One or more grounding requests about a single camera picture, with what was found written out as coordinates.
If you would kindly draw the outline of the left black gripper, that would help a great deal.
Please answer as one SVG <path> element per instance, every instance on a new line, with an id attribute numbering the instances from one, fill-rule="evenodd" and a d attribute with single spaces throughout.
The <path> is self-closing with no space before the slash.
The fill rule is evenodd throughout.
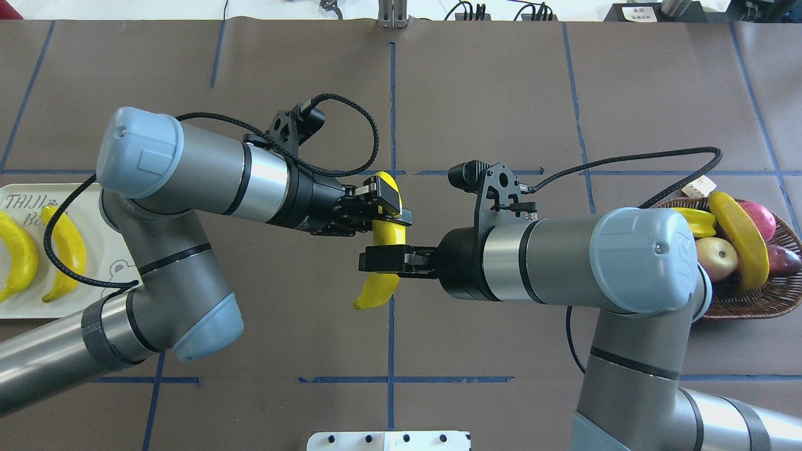
<path id="1" fill-rule="evenodd" d="M 361 187 L 306 169 L 290 169 L 286 228 L 319 236 L 353 237 L 376 224 L 410 227 L 412 211 L 403 210 L 398 188 L 371 176 Z"/>

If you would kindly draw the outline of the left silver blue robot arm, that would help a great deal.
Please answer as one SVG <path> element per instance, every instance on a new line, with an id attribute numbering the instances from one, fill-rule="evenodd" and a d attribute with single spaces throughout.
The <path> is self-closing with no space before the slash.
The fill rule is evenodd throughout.
<path id="1" fill-rule="evenodd" d="M 343 185 L 365 167 L 324 170 L 299 157 L 324 122 L 317 100 L 279 111 L 264 130 L 209 112 L 118 109 L 98 154 L 98 208 L 141 283 L 3 341 L 3 416 L 161 351 L 194 361 L 241 336 L 236 297 L 198 211 L 321 236 L 409 226 L 412 213 L 386 176 Z"/>

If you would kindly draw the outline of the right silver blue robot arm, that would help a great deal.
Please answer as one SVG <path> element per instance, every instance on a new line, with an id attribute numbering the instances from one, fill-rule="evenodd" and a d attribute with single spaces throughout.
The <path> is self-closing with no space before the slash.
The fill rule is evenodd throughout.
<path id="1" fill-rule="evenodd" d="M 800 419 L 679 385 L 712 285 L 670 209 L 527 220 L 479 209 L 436 247 L 370 246 L 359 269 L 438 279 L 456 299 L 598 308 L 573 450 L 799 450 Z"/>

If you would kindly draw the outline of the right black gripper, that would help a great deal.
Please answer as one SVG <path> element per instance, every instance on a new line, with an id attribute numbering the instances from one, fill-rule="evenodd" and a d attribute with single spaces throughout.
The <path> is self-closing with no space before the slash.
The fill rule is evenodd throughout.
<path id="1" fill-rule="evenodd" d="M 409 244 L 367 246 L 359 254 L 358 270 L 401 279 L 438 279 L 454 299 L 495 301 L 482 262 L 476 229 L 464 227 L 445 234 L 436 249 Z"/>

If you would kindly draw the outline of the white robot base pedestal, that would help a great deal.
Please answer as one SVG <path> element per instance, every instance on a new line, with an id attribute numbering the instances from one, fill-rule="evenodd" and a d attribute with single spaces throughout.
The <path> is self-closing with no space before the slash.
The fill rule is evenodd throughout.
<path id="1" fill-rule="evenodd" d="M 321 432 L 304 450 L 472 450 L 472 440 L 458 430 Z"/>

